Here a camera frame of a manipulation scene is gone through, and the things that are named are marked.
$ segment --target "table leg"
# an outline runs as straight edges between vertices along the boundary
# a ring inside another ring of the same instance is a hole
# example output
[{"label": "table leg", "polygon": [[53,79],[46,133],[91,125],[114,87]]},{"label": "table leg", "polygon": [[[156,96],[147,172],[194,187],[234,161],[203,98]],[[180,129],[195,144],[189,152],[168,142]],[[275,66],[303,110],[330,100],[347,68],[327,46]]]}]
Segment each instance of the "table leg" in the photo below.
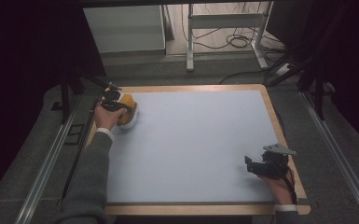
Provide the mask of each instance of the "table leg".
[{"label": "table leg", "polygon": [[266,63],[266,60],[263,57],[263,54],[260,50],[260,42],[263,37],[264,30],[266,29],[267,19],[269,18],[269,10],[271,9],[271,2],[267,5],[267,8],[263,12],[263,17],[261,19],[260,25],[258,26],[257,34],[255,36],[255,41],[252,41],[252,48],[257,57],[257,61],[260,64],[261,69],[268,69],[269,66]]},{"label": "table leg", "polygon": [[193,6],[192,4],[188,4],[188,41],[187,41],[187,71],[192,72],[194,70],[194,55],[193,55]]}]

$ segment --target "cuff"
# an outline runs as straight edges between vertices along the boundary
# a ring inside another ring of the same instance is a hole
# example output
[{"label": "cuff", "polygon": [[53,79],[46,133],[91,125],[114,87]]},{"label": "cuff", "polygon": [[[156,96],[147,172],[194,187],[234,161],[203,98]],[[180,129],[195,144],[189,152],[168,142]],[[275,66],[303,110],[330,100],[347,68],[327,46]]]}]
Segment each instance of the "cuff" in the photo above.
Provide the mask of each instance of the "cuff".
[{"label": "cuff", "polygon": [[115,136],[113,136],[113,134],[112,134],[112,132],[110,132],[110,130],[107,130],[105,128],[98,128],[97,132],[106,133],[110,137],[110,139],[112,139],[112,142],[113,142],[113,140],[115,140]]},{"label": "cuff", "polygon": [[295,204],[286,204],[286,205],[278,205],[275,204],[276,212],[294,212],[297,211],[297,207]]}]

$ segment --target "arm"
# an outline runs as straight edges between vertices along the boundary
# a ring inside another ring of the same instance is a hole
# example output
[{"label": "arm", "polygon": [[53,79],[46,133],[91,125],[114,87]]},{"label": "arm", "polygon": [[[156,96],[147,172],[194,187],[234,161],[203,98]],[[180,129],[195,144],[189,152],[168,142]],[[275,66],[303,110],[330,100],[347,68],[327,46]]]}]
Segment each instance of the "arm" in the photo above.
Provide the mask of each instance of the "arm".
[{"label": "arm", "polygon": [[88,147],[79,158],[76,172],[71,180],[62,212],[56,223],[105,223],[106,182],[109,169],[109,149],[113,135],[110,130],[125,109],[109,112],[99,105],[95,108],[95,133]]},{"label": "arm", "polygon": [[[289,168],[286,177],[294,186],[295,180],[293,178],[293,171]],[[274,196],[275,201],[275,215],[277,219],[277,224],[298,224],[301,223],[300,217],[297,212],[296,205],[292,202],[292,197],[290,195],[289,189],[282,179],[271,179],[265,176],[259,176],[263,179],[269,189],[271,190],[272,195]]]}]

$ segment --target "gray carpet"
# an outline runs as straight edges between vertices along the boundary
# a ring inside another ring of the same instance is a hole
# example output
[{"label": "gray carpet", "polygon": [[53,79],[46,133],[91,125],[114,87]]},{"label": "gray carpet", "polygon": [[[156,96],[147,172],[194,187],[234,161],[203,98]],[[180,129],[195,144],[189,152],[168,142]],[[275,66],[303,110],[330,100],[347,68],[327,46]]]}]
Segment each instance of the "gray carpet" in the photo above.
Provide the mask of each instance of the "gray carpet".
[{"label": "gray carpet", "polygon": [[[227,79],[224,84],[262,83],[263,80],[252,54],[198,56],[192,73],[186,71],[186,62],[181,56],[104,59],[104,63],[108,75],[105,80],[113,81],[119,86],[218,84],[224,77],[244,71],[251,73]],[[304,223],[359,223],[359,205],[295,90],[296,80],[297,77],[292,77],[268,90],[269,97],[282,118],[288,146],[298,153],[294,160],[311,203],[311,213],[303,217]],[[83,80],[83,83],[87,90],[81,97],[74,125],[86,123],[92,102],[101,91],[87,80]],[[50,110],[54,102],[60,101],[60,97],[59,87],[46,93],[45,105],[38,121],[0,182],[0,223],[13,223],[16,219],[60,128],[61,112]],[[324,99],[324,115],[326,123],[359,176],[359,134],[339,114],[328,96]],[[66,138],[66,143],[74,141],[73,136]],[[60,198],[76,151],[77,145],[62,147],[31,223],[50,223],[59,212]],[[140,223],[139,219],[124,220],[126,223]],[[270,217],[253,217],[253,223],[257,224],[269,223],[269,220]],[[219,223],[236,221],[238,219],[228,218]]]}]

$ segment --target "dark curtain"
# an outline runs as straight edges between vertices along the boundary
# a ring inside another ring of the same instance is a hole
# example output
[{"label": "dark curtain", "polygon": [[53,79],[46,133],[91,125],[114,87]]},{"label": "dark curtain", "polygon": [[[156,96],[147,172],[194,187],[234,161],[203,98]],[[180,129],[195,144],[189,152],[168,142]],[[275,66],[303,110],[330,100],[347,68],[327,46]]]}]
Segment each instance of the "dark curtain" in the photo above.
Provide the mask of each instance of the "dark curtain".
[{"label": "dark curtain", "polygon": [[359,1],[352,1],[327,45],[324,76],[336,92],[333,103],[359,132]]},{"label": "dark curtain", "polygon": [[58,71],[104,68],[80,7],[0,1],[0,179],[31,131]]}]

